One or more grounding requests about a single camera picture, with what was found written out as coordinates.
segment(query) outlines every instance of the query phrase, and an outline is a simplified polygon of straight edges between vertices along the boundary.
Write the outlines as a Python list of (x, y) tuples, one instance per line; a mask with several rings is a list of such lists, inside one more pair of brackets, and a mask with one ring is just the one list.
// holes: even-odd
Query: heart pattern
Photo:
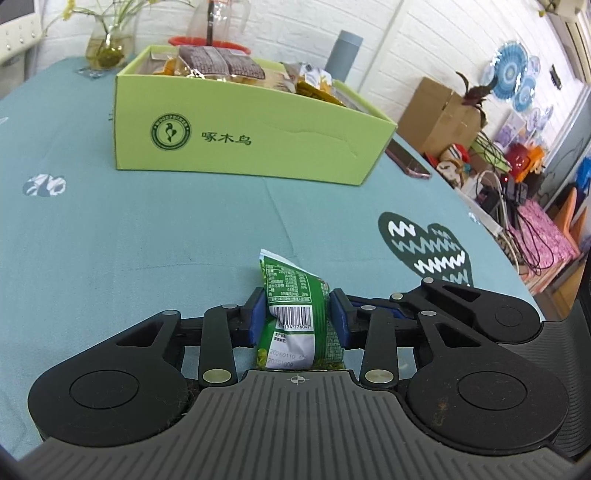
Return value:
[(420, 277), (473, 286), (470, 256), (449, 228), (431, 223), (425, 231), (392, 212), (379, 216), (378, 228), (394, 255)]

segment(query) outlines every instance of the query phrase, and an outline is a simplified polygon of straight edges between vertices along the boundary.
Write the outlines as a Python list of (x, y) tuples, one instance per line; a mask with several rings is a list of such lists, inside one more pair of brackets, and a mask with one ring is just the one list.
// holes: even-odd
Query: gray thermos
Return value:
[(339, 38), (337, 38), (326, 62), (326, 67), (324, 67), (332, 75), (332, 78), (341, 82), (347, 79), (362, 41), (362, 37), (345, 30), (340, 31)]

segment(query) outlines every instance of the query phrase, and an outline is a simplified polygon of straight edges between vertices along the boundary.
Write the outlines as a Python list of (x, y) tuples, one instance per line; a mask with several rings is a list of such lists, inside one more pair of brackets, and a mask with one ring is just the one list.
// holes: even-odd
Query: glass pitcher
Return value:
[(239, 42), (250, 11), (248, 0), (201, 0), (189, 23), (187, 36), (204, 39), (206, 45)]

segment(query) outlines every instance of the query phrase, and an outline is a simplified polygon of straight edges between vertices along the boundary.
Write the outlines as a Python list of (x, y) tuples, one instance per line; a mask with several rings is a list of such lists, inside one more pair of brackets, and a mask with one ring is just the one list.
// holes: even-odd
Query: teal tablecloth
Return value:
[[(361, 187), (117, 171), (113, 76), (89, 80), (80, 65), (55, 64), (0, 101), (0, 443), (13, 455), (40, 442), (27, 394), (41, 373), (161, 310), (191, 317), (243, 302), (261, 285), (261, 248), (357, 296), (418, 286), (379, 233), (382, 212), (445, 225), (475, 286), (533, 303), (452, 189), (437, 175), (411, 179), (386, 156)], [(64, 178), (65, 190), (27, 183), (41, 174)], [(236, 352), (239, 370), (252, 353)], [(348, 352), (347, 365), (358, 369), (361, 355)], [(193, 352), (183, 372), (195, 375), (195, 363)]]

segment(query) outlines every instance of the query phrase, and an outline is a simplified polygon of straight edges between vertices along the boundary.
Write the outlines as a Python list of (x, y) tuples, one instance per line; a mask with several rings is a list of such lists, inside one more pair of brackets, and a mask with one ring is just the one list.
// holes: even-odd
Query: green snack package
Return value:
[(343, 349), (329, 319), (328, 284), (267, 250), (261, 250), (259, 260), (270, 316), (257, 368), (343, 369)]

